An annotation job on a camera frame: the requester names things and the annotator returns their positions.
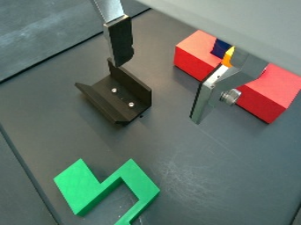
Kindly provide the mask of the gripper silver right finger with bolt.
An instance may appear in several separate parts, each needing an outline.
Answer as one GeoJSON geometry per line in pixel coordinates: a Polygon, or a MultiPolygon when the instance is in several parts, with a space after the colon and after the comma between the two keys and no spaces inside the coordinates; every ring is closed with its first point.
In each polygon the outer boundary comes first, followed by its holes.
{"type": "Polygon", "coordinates": [[[199,84],[190,119],[199,124],[218,101],[234,105],[241,96],[237,87],[256,80],[268,66],[268,62],[236,47],[230,58],[232,66],[219,64],[199,84]]]}

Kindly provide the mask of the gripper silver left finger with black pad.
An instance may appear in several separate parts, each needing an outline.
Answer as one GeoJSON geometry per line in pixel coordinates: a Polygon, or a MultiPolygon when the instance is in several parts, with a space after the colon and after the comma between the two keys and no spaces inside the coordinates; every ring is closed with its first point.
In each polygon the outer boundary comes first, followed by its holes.
{"type": "Polygon", "coordinates": [[[91,3],[102,20],[112,63],[120,67],[134,56],[131,17],[123,11],[120,0],[91,0],[91,3]]]}

